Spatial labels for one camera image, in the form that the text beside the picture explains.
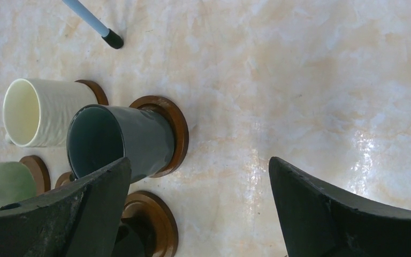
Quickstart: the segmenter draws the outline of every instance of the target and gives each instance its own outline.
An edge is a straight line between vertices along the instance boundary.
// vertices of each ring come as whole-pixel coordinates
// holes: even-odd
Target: black rubber tip
[[[124,46],[124,40],[109,28],[109,34],[102,37],[108,45],[114,49],[120,49]]]

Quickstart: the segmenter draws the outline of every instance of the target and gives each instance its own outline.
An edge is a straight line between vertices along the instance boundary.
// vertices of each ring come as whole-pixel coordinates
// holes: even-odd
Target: white marble floor
[[[167,96],[183,110],[182,167],[159,195],[177,256],[284,256],[268,160],[411,209],[411,1],[83,0],[121,34],[108,47],[62,1],[0,1],[0,161],[38,154],[54,185],[65,148],[4,142],[16,78],[95,80],[110,103]]]

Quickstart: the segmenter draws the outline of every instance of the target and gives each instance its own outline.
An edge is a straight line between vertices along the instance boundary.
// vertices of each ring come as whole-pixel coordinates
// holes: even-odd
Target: black plastic piece
[[[120,49],[124,46],[124,40],[122,37],[116,34],[116,32],[112,31],[109,28],[109,34],[107,36],[102,37],[108,45],[114,49]]]
[[[411,256],[411,210],[363,198],[277,157],[269,174],[289,257]]]
[[[153,256],[156,246],[154,228],[141,217],[123,218],[121,220],[111,256]]]
[[[111,256],[130,186],[121,158],[0,209],[0,256]]]

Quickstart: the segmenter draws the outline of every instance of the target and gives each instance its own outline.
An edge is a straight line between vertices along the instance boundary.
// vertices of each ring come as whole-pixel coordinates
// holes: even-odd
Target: light green cup
[[[36,196],[29,168],[19,162],[0,163],[0,207]]]

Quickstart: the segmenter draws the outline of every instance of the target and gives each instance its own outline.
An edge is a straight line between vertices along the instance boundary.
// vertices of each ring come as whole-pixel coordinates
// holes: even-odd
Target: dark green cup
[[[76,178],[128,157],[131,183],[162,170],[174,153],[174,135],[160,114],[129,107],[88,105],[73,117],[68,162]]]

